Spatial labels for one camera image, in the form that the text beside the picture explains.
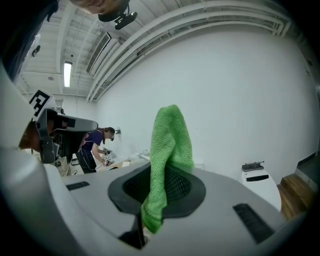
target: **wooden step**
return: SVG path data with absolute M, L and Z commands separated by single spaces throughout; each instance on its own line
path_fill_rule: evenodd
M 277 188 L 281 197 L 281 213 L 284 215 L 287 221 L 292 220 L 295 216 L 301 213 L 295 200 L 290 196 L 288 191 L 279 184 Z
M 295 201 L 301 212 L 305 212 L 310 209 L 315 198 L 315 194 L 307 183 L 305 183 L 296 174 L 291 174 L 283 177 L 280 184 Z

